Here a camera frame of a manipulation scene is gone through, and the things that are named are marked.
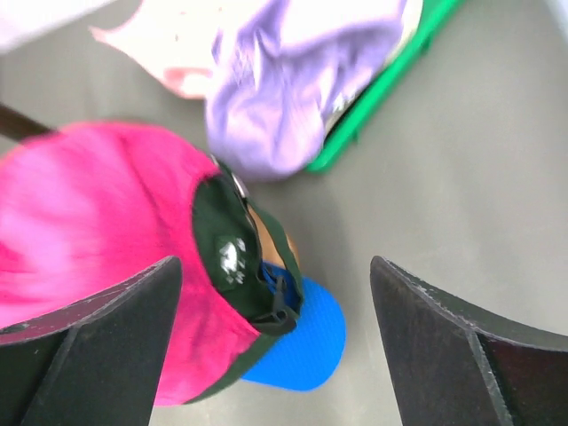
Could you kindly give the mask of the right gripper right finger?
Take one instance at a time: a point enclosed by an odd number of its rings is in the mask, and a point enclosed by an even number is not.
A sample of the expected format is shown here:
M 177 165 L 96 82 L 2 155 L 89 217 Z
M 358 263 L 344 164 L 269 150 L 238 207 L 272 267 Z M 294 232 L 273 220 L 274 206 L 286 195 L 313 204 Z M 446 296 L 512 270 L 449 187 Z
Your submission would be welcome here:
M 376 256 L 370 287 L 405 425 L 565 425 L 567 338 L 506 319 Z

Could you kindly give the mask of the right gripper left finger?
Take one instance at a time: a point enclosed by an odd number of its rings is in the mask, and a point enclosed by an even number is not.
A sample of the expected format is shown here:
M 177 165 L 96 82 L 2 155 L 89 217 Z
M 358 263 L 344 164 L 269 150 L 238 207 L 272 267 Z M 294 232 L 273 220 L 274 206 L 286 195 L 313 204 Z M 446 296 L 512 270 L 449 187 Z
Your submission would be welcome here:
M 1 330 L 3 425 L 147 425 L 181 289 L 178 258 Z

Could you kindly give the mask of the blue cap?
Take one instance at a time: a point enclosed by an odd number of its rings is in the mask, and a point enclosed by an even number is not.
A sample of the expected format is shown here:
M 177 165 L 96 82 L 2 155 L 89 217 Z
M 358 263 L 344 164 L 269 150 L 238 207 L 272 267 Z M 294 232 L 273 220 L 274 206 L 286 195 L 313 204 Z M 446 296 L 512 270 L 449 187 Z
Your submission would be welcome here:
M 313 391 L 335 372 L 346 344 L 340 304 L 315 280 L 303 277 L 304 303 L 296 328 L 243 376 L 287 391 Z

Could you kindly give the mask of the magenta cap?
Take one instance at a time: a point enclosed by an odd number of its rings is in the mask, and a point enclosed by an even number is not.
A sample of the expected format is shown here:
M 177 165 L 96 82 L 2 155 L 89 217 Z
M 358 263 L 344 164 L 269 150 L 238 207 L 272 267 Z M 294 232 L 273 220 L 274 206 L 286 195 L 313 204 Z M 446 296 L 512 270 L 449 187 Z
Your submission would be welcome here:
M 195 401 L 259 337 L 216 291 L 195 242 L 197 187 L 219 169 L 157 127 L 83 124 L 1 160 L 1 324 L 57 311 L 164 257 L 182 288 L 155 402 Z

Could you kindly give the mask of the dark green cap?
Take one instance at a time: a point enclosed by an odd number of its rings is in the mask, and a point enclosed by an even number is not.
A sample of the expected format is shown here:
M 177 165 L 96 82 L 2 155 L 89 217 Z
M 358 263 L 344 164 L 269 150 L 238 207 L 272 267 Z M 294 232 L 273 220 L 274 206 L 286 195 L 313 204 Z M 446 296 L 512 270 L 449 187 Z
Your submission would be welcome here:
M 277 231 L 273 238 L 285 267 L 262 259 L 261 245 L 244 185 L 222 162 L 219 172 L 197 187 L 193 234 L 201 260 L 216 291 L 257 332 L 253 343 L 224 375 L 196 401 L 209 398 L 242 378 L 284 335 L 296 328 L 304 303 L 302 274 Z

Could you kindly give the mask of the lavender cap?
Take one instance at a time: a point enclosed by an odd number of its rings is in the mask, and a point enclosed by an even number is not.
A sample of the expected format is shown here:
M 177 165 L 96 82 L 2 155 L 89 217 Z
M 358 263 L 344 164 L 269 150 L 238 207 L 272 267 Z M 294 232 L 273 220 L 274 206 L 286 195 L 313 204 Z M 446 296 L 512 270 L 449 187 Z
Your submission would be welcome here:
M 256 92 L 206 101 L 210 152 L 246 180 L 287 178 L 323 147 L 336 106 L 367 86 L 403 33 L 403 1 L 267 1 L 241 31 Z

